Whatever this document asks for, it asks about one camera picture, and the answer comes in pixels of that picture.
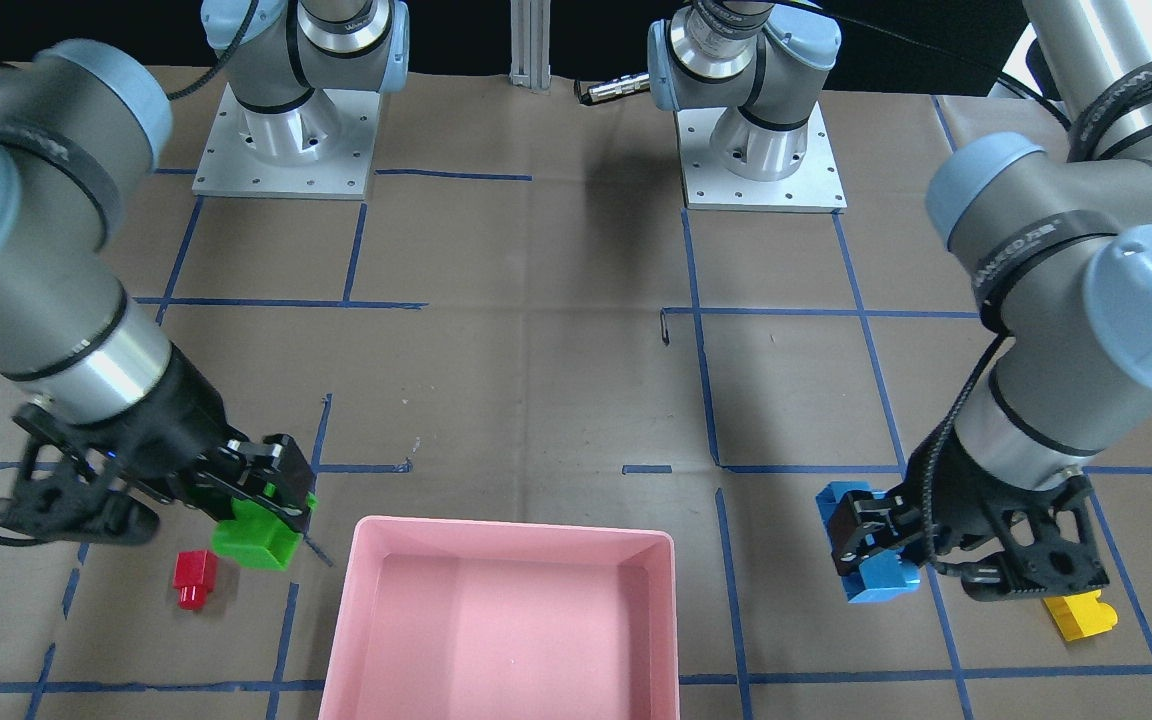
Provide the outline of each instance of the pink bin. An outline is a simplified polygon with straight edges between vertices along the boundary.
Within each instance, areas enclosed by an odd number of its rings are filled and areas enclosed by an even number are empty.
[[[320,720],[677,720],[673,540],[364,518]]]

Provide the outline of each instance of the robotic arm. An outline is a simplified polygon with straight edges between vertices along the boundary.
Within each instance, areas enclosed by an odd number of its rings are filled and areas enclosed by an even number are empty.
[[[1069,162],[1000,132],[932,179],[929,214],[982,321],[1015,342],[982,362],[899,486],[818,497],[852,600],[890,597],[870,591],[920,564],[975,600],[1108,583],[1083,467],[1152,415],[1152,0],[1025,8],[1076,118]],[[983,560],[938,560],[995,538]]]
[[[129,488],[218,521],[306,528],[314,473],[296,441],[229,427],[219,393],[96,256],[170,128],[156,79],[99,41],[0,68],[0,374],[31,399],[0,498],[0,525],[26,538],[0,544],[147,541],[157,516]]]

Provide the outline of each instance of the green block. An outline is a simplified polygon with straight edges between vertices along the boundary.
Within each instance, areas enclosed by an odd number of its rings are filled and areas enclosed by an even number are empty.
[[[310,510],[319,505],[308,497]],[[251,500],[232,500],[234,520],[221,520],[211,533],[211,550],[233,558],[242,568],[287,570],[301,545],[301,536],[283,524],[273,511]]]

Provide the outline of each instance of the blue block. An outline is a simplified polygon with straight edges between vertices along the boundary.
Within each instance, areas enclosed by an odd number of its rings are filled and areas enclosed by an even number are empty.
[[[838,508],[838,499],[855,488],[872,492],[879,498],[884,495],[882,491],[871,488],[869,483],[854,480],[829,483],[814,498],[817,510],[820,513],[820,523],[826,526],[827,536],[829,518]],[[916,591],[922,578],[918,566],[902,560],[895,551],[888,550],[861,562],[858,571],[847,575],[841,581],[842,592],[847,596],[848,602],[887,602],[893,597]]]

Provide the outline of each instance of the yellow toy block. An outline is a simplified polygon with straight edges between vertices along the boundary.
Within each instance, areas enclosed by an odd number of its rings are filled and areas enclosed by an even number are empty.
[[[1044,597],[1052,620],[1056,623],[1064,642],[1075,642],[1101,632],[1109,632],[1119,624],[1119,614],[1107,602],[1100,600],[1101,591],[1071,594],[1068,597]]]

